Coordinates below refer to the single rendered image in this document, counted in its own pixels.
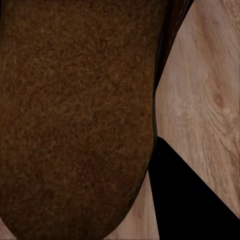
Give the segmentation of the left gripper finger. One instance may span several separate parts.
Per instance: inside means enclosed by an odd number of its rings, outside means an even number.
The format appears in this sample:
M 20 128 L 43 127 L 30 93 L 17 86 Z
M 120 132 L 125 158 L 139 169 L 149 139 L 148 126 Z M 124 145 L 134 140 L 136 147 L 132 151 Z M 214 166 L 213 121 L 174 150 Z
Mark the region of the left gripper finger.
M 240 240 L 240 220 L 161 137 L 148 167 L 160 240 Z

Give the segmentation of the sandal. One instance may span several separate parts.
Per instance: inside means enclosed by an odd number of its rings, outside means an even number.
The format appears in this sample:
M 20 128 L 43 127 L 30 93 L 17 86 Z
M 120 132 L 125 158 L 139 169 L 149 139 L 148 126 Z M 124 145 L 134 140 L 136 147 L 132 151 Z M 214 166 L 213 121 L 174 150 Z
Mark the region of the sandal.
M 102 240 L 125 219 L 193 2 L 0 0 L 0 217 L 18 240 Z

